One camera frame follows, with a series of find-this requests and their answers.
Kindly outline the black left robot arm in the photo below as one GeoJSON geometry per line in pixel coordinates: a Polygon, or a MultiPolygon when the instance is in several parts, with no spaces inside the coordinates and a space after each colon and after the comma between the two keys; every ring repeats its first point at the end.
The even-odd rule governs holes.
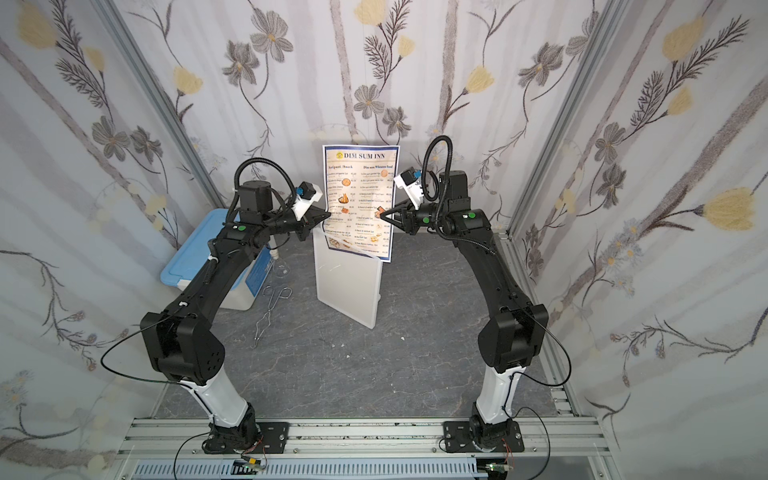
{"type": "Polygon", "coordinates": [[[211,331],[216,313],[273,236],[295,235],[303,241],[330,216],[316,205],[322,197],[319,186],[295,184],[272,160],[250,158],[235,173],[241,175],[253,164],[276,169],[287,184],[288,197],[281,197],[266,180],[236,180],[221,230],[209,240],[209,255],[200,271],[162,312],[149,312],[140,322],[151,367],[186,389],[206,412],[209,431],[202,449],[207,454],[249,453],[263,439],[253,406],[226,374],[225,347],[211,331]]]}

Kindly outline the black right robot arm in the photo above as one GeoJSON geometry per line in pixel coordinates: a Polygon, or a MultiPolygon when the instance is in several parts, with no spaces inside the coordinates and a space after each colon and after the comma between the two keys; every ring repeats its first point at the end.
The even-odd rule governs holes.
{"type": "Polygon", "coordinates": [[[469,418],[474,447],[511,450],[513,394],[525,370],[540,353],[547,332],[548,312],[532,303],[499,253],[499,239],[481,209],[471,206],[467,175],[451,168],[453,142],[442,134],[429,144],[446,147],[445,169],[412,168],[395,178],[408,198],[380,213],[380,219],[404,233],[423,228],[451,242],[469,264],[488,309],[488,322],[478,334],[478,348],[486,365],[483,386],[469,418]]]}

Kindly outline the laminated dim sum menu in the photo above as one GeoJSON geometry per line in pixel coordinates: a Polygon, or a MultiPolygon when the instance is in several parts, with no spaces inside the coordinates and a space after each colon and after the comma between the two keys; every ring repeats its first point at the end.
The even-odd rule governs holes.
{"type": "Polygon", "coordinates": [[[329,219],[322,224],[330,249],[389,263],[393,226],[380,218],[395,204],[397,145],[325,145],[324,185],[329,219]]]}

